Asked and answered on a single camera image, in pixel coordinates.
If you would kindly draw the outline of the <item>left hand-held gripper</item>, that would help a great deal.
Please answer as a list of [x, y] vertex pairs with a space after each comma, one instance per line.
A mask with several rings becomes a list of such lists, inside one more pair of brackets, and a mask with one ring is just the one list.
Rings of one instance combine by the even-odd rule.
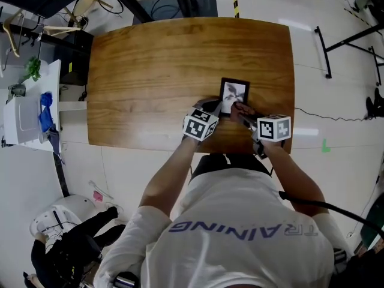
[[218, 98], [199, 100], [184, 118], [184, 137], [202, 142], [212, 135], [219, 123], [221, 107], [222, 101]]

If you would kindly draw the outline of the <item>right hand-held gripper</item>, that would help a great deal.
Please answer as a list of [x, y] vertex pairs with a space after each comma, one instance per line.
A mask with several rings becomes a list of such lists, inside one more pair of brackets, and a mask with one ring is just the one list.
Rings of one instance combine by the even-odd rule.
[[262, 141], [278, 142], [281, 147], [291, 138], [291, 117], [284, 115], [270, 115], [257, 117], [257, 114], [238, 115], [239, 122], [252, 132], [253, 150], [261, 158], [267, 156]]

